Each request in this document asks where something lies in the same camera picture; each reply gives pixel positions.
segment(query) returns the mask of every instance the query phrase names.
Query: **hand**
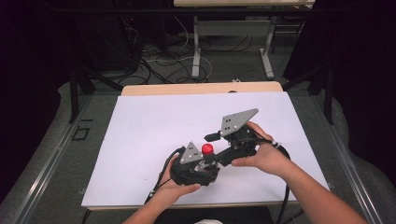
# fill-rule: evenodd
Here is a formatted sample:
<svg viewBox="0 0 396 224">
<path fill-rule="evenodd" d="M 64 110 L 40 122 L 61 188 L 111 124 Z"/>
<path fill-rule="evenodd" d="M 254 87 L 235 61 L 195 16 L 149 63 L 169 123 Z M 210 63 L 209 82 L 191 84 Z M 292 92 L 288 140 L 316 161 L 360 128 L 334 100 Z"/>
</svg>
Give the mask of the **hand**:
<svg viewBox="0 0 396 224">
<path fill-rule="evenodd" d="M 249 121 L 247 126 L 255 131 L 258 138 L 264 137 L 267 140 L 274 140 L 274 138 L 266 133 L 258 124 Z M 232 165 L 257 167 L 271 175 L 282 175 L 286 167 L 285 164 L 289 163 L 290 160 L 270 144 L 259 142 L 258 145 L 260 145 L 260 148 L 256 155 L 233 160 Z"/>
<path fill-rule="evenodd" d="M 201 187 L 199 184 L 180 186 L 175 183 L 175 181 L 171 178 L 170 169 L 176 158 L 177 155 L 169 161 L 168 166 L 165 169 L 165 173 L 163 174 L 163 179 L 160 182 L 160 186 L 162 186 L 157 189 L 157 192 L 149 201 L 149 203 L 158 203 L 163 209 L 166 209 L 174 204 L 181 196 L 188 193 L 193 193 Z"/>
</svg>

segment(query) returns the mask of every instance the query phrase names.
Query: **gray metal bracket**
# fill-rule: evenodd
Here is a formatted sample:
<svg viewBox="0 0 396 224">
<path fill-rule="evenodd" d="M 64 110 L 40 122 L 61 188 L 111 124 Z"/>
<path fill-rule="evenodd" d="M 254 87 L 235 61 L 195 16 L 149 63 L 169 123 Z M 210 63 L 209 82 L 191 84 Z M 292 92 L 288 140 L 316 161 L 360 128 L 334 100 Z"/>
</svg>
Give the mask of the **gray metal bracket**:
<svg viewBox="0 0 396 224">
<path fill-rule="evenodd" d="M 247 111 L 231 114 L 223 117 L 221 123 L 220 136 L 224 137 L 230 133 L 234 133 L 241 129 L 246 122 L 259 112 L 258 108 L 250 109 Z"/>
<path fill-rule="evenodd" d="M 193 142 L 189 142 L 186 150 L 183 153 L 183 156 L 180 159 L 181 164 L 199 161 L 203 158 L 202 152 L 198 150 Z"/>
</svg>

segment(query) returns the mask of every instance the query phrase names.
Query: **forearm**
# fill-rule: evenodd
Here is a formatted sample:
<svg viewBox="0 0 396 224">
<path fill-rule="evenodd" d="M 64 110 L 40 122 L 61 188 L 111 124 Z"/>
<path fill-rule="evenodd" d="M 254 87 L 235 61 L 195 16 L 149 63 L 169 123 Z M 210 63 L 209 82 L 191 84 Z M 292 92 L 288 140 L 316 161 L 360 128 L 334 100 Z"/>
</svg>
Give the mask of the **forearm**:
<svg viewBox="0 0 396 224">
<path fill-rule="evenodd" d="M 126 219 L 123 224 L 152 224 L 165 209 L 161 203 L 156 203 L 154 199 L 151 199 Z"/>
<path fill-rule="evenodd" d="M 323 188 L 293 162 L 281 177 L 312 223 L 367 223 L 355 210 Z"/>
</svg>

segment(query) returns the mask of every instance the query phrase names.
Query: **table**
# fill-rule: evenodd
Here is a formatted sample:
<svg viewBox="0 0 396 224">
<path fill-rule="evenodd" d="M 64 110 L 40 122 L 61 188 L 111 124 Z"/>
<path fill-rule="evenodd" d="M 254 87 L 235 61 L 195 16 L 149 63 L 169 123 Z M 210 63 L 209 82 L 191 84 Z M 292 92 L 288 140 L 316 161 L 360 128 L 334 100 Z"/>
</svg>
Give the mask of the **table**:
<svg viewBox="0 0 396 224">
<path fill-rule="evenodd" d="M 313 5 L 315 0 L 175 0 L 176 7 L 273 7 Z M 200 35 L 257 35 L 266 36 L 264 48 L 260 49 L 265 75 L 268 79 L 275 78 L 268 58 L 269 48 L 276 26 L 276 17 L 269 21 L 198 21 L 194 17 L 194 59 L 191 76 L 199 76 L 201 49 Z"/>
<path fill-rule="evenodd" d="M 253 106 L 259 113 L 252 121 L 265 123 L 293 161 L 328 189 L 290 98 L 279 83 L 130 86 L 116 104 L 82 206 L 91 210 L 142 206 L 165 159 L 176 148 L 190 141 L 200 147 L 206 134 L 220 128 L 221 115 Z M 212 145 L 215 153 L 228 147 L 225 140 Z M 215 183 L 183 196 L 173 207 L 281 203 L 284 187 L 279 177 L 255 168 L 221 167 Z M 292 194 L 290 201 L 296 202 Z"/>
</svg>

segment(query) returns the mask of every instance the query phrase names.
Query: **white surface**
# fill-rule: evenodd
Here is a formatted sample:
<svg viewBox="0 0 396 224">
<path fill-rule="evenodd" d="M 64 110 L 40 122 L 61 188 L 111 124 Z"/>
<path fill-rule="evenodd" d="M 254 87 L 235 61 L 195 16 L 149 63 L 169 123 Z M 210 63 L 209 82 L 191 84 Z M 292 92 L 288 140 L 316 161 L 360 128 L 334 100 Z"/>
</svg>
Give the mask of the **white surface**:
<svg viewBox="0 0 396 224">
<path fill-rule="evenodd" d="M 165 160 L 192 141 L 217 132 L 223 116 L 258 108 L 251 121 L 282 143 L 291 159 L 328 188 L 304 130 L 285 92 L 120 96 L 109 123 L 82 206 L 139 206 L 154 187 Z M 212 143 L 215 153 L 228 147 Z M 285 183 L 255 168 L 221 167 L 215 183 L 177 204 L 280 202 Z"/>
</svg>

